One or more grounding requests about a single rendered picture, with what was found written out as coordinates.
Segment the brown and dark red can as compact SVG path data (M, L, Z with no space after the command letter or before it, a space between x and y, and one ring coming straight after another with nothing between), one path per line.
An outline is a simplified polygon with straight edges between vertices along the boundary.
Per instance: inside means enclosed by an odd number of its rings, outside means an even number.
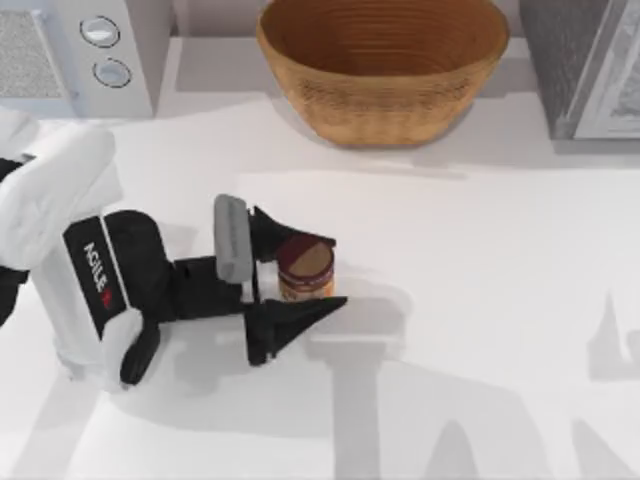
M276 255L278 284L285 301L327 298L334 292L334 248L327 241L298 234Z

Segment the pale grey rounded box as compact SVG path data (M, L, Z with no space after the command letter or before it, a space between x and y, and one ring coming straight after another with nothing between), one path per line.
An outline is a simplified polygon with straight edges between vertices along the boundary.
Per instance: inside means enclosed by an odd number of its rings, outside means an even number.
M214 201L214 244L218 277L231 284L251 279L253 254L246 202L220 194Z

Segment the woven brown basket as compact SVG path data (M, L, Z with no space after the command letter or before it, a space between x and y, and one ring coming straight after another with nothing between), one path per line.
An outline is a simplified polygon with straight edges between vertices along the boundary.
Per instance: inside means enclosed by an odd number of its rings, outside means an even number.
M488 82L510 31L493 0L269 0L256 38L319 137L383 147L444 133Z

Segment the pale microwave oven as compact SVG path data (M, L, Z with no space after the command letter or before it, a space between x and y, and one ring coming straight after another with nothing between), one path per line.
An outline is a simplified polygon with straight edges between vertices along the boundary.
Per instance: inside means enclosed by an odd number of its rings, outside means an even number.
M80 22L108 17L111 48L80 34ZM151 118L160 96L172 0L0 0L0 106L40 118ZM95 62L115 58L132 73L124 88L101 85Z

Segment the white microwave knob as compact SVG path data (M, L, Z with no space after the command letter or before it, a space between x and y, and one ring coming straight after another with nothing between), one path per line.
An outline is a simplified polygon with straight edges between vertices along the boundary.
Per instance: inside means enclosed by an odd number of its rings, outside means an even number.
M94 78L103 86L120 89L126 87L132 80L129 67L115 58L107 58L101 62L95 62L92 67Z
M111 48L120 40L118 25L104 16L82 20L80 34L87 43L98 48Z

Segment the pale grey cabinet door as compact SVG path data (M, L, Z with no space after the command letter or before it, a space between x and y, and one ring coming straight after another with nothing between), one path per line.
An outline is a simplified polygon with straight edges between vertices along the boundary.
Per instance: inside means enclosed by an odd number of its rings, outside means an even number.
M610 0L590 54L577 139L640 139L640 0Z

